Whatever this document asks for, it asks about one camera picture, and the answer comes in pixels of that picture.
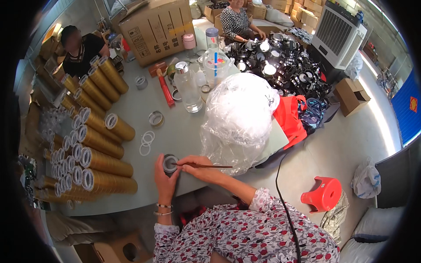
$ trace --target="hand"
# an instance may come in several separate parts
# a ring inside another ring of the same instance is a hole
[[[206,183],[217,184],[224,176],[227,176],[215,168],[193,168],[190,165],[184,165],[186,162],[192,162],[198,165],[213,165],[211,160],[205,156],[190,155],[177,162],[178,165],[182,165],[183,172],[187,172]]]
[[[155,184],[157,185],[159,194],[158,203],[161,205],[170,205],[176,189],[176,182],[180,175],[181,167],[177,167],[177,170],[173,173],[173,175],[168,177],[164,172],[164,167],[162,166],[163,162],[164,155],[160,154],[155,162]]]

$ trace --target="black cable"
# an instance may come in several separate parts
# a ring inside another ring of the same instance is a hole
[[[281,202],[282,202],[282,204],[284,205],[284,208],[285,208],[285,212],[287,213],[288,222],[290,224],[290,227],[292,229],[292,235],[294,237],[295,247],[297,248],[297,260],[298,260],[298,263],[301,263],[301,252],[300,252],[300,244],[298,243],[298,237],[297,237],[297,234],[295,233],[294,226],[292,225],[292,221],[291,221],[291,217],[290,217],[289,212],[288,212],[288,208],[285,205],[284,199],[282,198],[281,192],[279,191],[279,187],[278,187],[278,175],[279,175],[279,170],[281,169],[281,163],[282,163],[282,160],[279,163],[278,173],[276,174],[276,179],[275,179],[276,190],[278,190],[279,198],[281,199]]]

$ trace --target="woman in patterned blouse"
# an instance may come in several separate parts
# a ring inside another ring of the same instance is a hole
[[[155,163],[158,189],[158,223],[155,224],[153,262],[215,263],[215,262],[297,262],[295,240],[282,202],[268,189],[253,188],[214,168],[178,166],[171,177],[163,170],[164,155]],[[178,164],[193,162],[212,165],[201,156],[188,156]],[[171,219],[171,199],[180,171],[220,185],[249,205],[248,210],[235,205],[216,205],[191,220],[179,233]],[[339,247],[332,237],[304,214],[286,203],[300,245],[303,263],[339,261]]]
[[[226,45],[234,41],[246,42],[249,39],[254,39],[253,31],[258,33],[261,40],[266,39],[266,34],[248,19],[246,9],[242,7],[244,1],[246,0],[229,0],[229,6],[221,12],[221,24],[226,37]]]

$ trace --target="air cooler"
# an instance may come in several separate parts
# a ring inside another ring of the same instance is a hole
[[[342,7],[326,1],[312,45],[336,69],[346,69],[367,29]]]

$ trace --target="woman in black top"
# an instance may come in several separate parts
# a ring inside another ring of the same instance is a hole
[[[246,0],[229,0],[229,6],[221,12],[221,24],[225,34],[225,44],[234,41],[247,42],[254,39],[253,31],[257,32],[261,40],[266,39],[266,34],[253,25],[247,17],[243,3]]]
[[[79,82],[79,78],[88,74],[89,62],[95,56],[109,56],[108,46],[101,37],[86,34],[82,37],[75,26],[67,26],[61,32],[61,44],[67,51],[63,61],[64,72]]]

